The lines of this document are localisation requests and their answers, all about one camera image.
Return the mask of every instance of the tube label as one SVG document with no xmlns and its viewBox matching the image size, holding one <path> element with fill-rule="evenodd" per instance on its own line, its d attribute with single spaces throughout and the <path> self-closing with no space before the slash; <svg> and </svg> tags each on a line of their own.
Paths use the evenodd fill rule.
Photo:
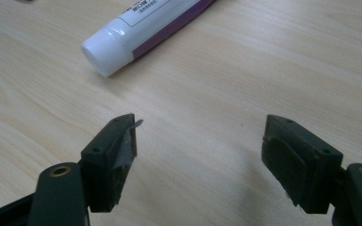
<svg viewBox="0 0 362 226">
<path fill-rule="evenodd" d="M 129 26 L 135 26 L 170 1 L 171 0 L 141 0 L 123 12 L 118 18 L 125 21 Z"/>
</svg>

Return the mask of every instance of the purple label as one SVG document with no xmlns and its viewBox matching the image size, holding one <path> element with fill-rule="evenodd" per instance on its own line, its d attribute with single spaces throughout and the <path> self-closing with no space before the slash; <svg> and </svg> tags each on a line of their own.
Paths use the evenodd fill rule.
<svg viewBox="0 0 362 226">
<path fill-rule="evenodd" d="M 145 43 L 137 47 L 132 53 L 134 55 L 134 59 L 142 56 L 150 49 L 167 39 L 174 32 L 182 28 L 188 22 L 193 20 L 196 16 L 198 16 L 205 8 L 207 8 L 214 0 L 201 0 L 196 3 L 193 7 L 189 8 L 171 23 L 167 24 L 163 29 L 155 33 L 149 40 Z"/>
</svg>

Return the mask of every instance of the wooden table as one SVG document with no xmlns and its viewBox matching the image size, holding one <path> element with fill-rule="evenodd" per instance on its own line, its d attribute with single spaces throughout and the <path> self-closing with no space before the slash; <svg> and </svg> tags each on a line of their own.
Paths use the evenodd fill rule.
<svg viewBox="0 0 362 226">
<path fill-rule="evenodd" d="M 139 155 L 93 225 L 331 225 L 263 165 L 266 116 L 362 162 L 362 1 L 219 0 L 109 78 L 80 44 L 134 0 L 0 0 L 0 206 L 133 112 Z"/>
</svg>

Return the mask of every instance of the white tube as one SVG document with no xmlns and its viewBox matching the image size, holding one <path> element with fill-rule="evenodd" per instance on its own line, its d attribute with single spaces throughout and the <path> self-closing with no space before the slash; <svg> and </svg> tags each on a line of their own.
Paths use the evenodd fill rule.
<svg viewBox="0 0 362 226">
<path fill-rule="evenodd" d="M 214 0 L 142 0 L 85 40 L 82 51 L 108 77 L 187 24 Z"/>
</svg>

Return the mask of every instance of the white tube cap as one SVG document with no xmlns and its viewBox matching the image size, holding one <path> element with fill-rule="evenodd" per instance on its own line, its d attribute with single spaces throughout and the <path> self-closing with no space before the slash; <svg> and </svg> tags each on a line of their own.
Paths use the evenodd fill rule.
<svg viewBox="0 0 362 226">
<path fill-rule="evenodd" d="M 104 77 L 130 62 L 117 37 L 104 28 L 85 40 L 81 49 L 90 64 Z"/>
</svg>

